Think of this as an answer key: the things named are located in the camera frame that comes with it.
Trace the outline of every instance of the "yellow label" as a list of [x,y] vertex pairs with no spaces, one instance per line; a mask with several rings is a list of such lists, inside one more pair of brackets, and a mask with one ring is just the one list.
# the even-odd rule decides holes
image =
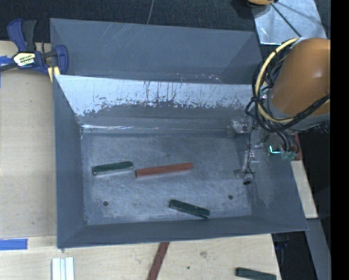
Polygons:
[[34,64],[35,58],[35,53],[19,53],[13,58],[13,60],[19,67],[25,67],[26,65]]

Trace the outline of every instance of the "dark green block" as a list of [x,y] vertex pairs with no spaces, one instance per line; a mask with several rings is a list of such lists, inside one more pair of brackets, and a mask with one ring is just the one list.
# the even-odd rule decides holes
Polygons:
[[104,164],[104,165],[98,165],[94,166],[92,168],[93,175],[101,175],[101,174],[108,174],[113,172],[121,172],[124,170],[130,170],[134,167],[133,162],[126,161],[126,162],[119,162],[119,163],[112,163],[112,164]]

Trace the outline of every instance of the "green object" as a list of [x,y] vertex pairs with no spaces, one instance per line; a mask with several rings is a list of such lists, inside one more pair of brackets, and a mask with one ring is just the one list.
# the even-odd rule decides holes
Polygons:
[[201,208],[196,205],[192,205],[186,202],[182,202],[179,200],[172,199],[169,202],[169,208],[176,209],[180,212],[185,212],[190,215],[198,216],[204,219],[207,219],[210,215],[210,211],[206,208]]
[[235,276],[253,280],[276,280],[277,277],[273,274],[268,274],[260,271],[254,271],[249,268],[236,268]]
[[283,160],[290,160],[293,161],[295,158],[297,157],[297,153],[296,152],[282,152],[281,153],[281,158]]
[[99,166],[94,166],[92,168],[93,175],[101,175],[101,174],[108,174],[113,172],[121,172],[124,170],[130,170],[134,167],[133,162],[126,161],[126,162],[119,162],[119,163],[112,163],[112,164],[104,164]]

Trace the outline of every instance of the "dark background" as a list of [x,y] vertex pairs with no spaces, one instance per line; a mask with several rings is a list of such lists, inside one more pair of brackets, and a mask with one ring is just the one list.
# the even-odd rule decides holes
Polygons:
[[[152,0],[0,0],[0,40],[14,19],[37,21],[34,41],[50,42],[50,18],[146,24]],[[331,0],[315,0],[322,25],[331,39]],[[244,0],[154,0],[152,25],[256,31],[252,9]],[[260,45],[265,58],[274,46]],[[330,134],[299,135],[303,161],[331,250]],[[304,232],[273,234],[283,280],[315,280]]]

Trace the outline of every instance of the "yellow cable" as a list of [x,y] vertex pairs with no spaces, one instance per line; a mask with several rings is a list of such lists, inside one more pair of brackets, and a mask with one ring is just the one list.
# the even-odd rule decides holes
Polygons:
[[[296,42],[298,40],[298,38],[291,38],[290,40],[285,41],[283,44],[281,44],[279,47],[277,47],[273,52],[270,53],[270,55],[266,58],[265,62],[263,63],[261,70],[257,76],[257,80],[256,80],[256,86],[255,86],[255,94],[258,95],[259,94],[259,90],[260,90],[260,83],[262,81],[262,76],[268,66],[268,64],[270,63],[270,61],[284,48],[286,48],[286,46]],[[294,118],[287,118],[287,119],[283,119],[283,120],[277,120],[273,117],[271,117],[270,115],[268,115],[268,113],[265,112],[265,110],[263,109],[263,107],[258,104],[258,110],[261,113],[262,116],[264,116],[264,118],[274,121],[276,123],[288,123],[290,121],[292,121]]]

